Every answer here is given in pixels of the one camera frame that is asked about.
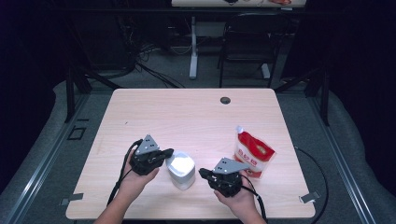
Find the finger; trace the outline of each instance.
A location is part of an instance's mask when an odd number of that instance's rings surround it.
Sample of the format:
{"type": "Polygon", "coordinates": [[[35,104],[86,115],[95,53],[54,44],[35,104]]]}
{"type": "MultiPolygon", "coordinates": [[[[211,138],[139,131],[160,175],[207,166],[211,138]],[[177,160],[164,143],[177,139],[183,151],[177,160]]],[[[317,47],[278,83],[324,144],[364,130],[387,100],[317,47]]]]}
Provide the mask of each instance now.
{"type": "Polygon", "coordinates": [[[126,160],[128,163],[129,163],[129,161],[131,160],[133,154],[134,154],[134,149],[132,149],[132,150],[129,152],[128,159],[126,160]]]}
{"type": "Polygon", "coordinates": [[[155,168],[154,170],[152,170],[149,174],[148,177],[150,180],[154,179],[154,177],[158,174],[158,172],[160,172],[160,168],[155,168]]]}
{"type": "Polygon", "coordinates": [[[247,180],[247,178],[248,178],[248,173],[247,173],[246,171],[243,170],[243,171],[240,171],[239,174],[240,174],[240,175],[243,175],[243,176],[242,176],[242,185],[245,186],[245,187],[250,188],[250,184],[248,183],[248,180],[247,180]]]}
{"type": "Polygon", "coordinates": [[[218,200],[221,202],[223,195],[218,190],[214,190],[213,192],[215,193],[216,197],[218,197],[218,200]]]}

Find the tabletop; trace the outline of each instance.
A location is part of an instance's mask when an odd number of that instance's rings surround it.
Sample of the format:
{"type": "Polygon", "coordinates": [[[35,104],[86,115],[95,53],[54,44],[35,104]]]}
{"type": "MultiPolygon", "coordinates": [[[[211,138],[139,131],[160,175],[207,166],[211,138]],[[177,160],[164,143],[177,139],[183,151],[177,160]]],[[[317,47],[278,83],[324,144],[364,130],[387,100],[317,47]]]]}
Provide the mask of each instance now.
{"type": "Polygon", "coordinates": [[[282,6],[269,0],[238,0],[230,4],[225,0],[172,0],[173,7],[304,7],[306,0],[291,0],[282,6]]]}
{"type": "Polygon", "coordinates": [[[120,89],[114,91],[93,141],[75,194],[70,219],[95,219],[106,203],[130,145],[150,134],[161,149],[189,154],[195,162],[195,182],[189,189],[173,185],[165,163],[154,180],[131,204],[125,218],[235,218],[220,203],[200,168],[212,169],[223,157],[232,158],[236,126],[241,125],[275,151],[262,178],[251,179],[262,196],[269,218],[312,217],[312,203],[299,196],[308,188],[274,91],[270,89],[120,89]],[[228,97],[223,104],[220,98],[228,97]]]}

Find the food pouch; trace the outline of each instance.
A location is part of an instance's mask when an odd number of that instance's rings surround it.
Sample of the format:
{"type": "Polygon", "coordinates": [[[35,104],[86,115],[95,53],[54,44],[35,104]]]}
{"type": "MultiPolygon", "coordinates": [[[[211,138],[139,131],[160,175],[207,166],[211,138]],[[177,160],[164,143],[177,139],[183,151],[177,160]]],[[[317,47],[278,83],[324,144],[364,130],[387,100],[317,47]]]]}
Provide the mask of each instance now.
{"type": "Polygon", "coordinates": [[[247,174],[249,176],[260,178],[268,162],[276,153],[263,141],[245,132],[241,126],[236,127],[236,131],[235,160],[248,164],[247,174]]]}

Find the wrist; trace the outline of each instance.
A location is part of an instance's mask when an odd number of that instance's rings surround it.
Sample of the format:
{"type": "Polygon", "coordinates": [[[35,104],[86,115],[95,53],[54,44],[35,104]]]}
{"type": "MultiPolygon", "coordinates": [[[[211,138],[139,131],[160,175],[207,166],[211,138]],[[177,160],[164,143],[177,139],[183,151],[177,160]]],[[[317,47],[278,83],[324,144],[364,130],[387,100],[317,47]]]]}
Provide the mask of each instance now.
{"type": "Polygon", "coordinates": [[[259,223],[265,223],[264,219],[262,216],[255,211],[251,211],[249,213],[245,213],[239,218],[244,224],[259,224],[259,223]]]}

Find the white plastic container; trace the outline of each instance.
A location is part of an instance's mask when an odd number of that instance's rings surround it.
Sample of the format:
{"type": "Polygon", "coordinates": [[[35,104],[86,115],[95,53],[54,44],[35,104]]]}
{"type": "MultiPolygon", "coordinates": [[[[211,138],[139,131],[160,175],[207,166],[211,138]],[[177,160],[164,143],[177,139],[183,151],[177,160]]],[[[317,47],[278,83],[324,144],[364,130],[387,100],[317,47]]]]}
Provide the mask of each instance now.
{"type": "Polygon", "coordinates": [[[174,151],[171,158],[166,159],[172,183],[181,190],[188,189],[195,181],[195,162],[183,151],[174,151]]]}

